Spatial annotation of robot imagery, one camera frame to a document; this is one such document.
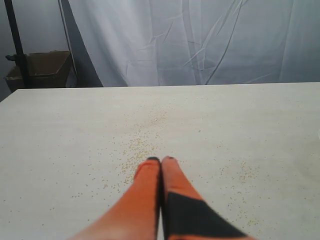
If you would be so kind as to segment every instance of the black pole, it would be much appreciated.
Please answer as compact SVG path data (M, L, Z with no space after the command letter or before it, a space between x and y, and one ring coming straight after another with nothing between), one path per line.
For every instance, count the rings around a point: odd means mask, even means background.
M14 42L14 47L16 54L13 56L5 56L9 61L15 61L15 64L20 68L21 76L23 79L24 86L29 88L31 86L30 76L28 71L28 63L27 58L24 54L24 50L22 48L21 39L19 35L18 25L16 21L14 6L12 4L12 0L4 0L6 14L8 16L11 34Z

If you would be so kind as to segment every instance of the table surface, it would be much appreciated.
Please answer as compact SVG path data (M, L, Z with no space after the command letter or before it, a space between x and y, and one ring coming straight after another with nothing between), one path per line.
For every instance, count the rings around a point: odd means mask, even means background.
M278 83L16 91L0 103L0 239L72 236L166 155L246 233L319 238L320 83Z

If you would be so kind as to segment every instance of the white curtain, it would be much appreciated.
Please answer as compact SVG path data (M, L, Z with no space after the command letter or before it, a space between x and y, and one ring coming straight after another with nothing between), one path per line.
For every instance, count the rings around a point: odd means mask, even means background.
M320 81L319 0L69 0L106 87Z

